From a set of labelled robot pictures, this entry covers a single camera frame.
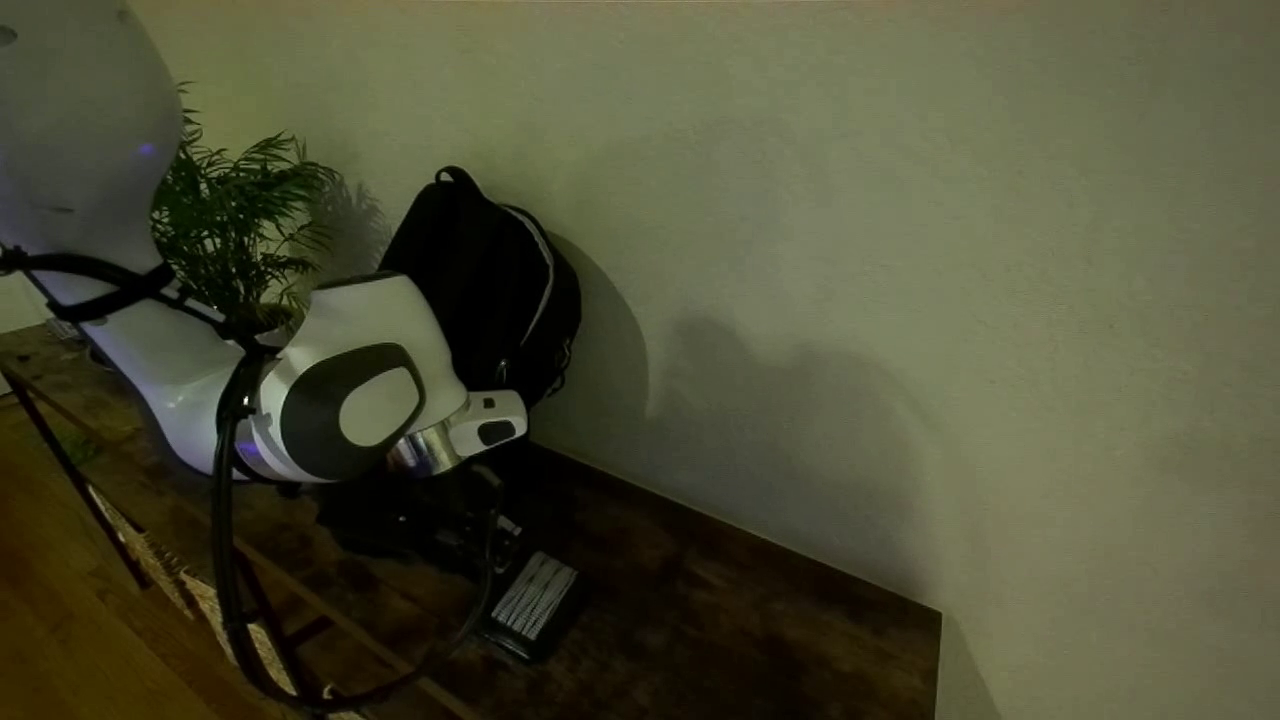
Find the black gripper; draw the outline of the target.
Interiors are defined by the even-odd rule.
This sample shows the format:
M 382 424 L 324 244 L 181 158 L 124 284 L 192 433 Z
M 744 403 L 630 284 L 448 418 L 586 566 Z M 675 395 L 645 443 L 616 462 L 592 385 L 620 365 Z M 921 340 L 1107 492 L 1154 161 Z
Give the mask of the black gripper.
M 525 530 L 505 509 L 505 481 L 486 468 L 398 476 L 391 483 L 396 539 L 457 577 L 505 573 Z

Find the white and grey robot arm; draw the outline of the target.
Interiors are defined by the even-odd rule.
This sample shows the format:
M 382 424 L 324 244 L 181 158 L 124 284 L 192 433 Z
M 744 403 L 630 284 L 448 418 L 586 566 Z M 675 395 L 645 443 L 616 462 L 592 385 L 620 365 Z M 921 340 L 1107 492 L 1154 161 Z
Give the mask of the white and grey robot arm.
M 5 270 L 215 481 L 444 476 L 528 433 L 459 375 L 424 287 L 312 277 L 334 172 L 273 133 L 212 148 L 126 0 L 0 0 Z

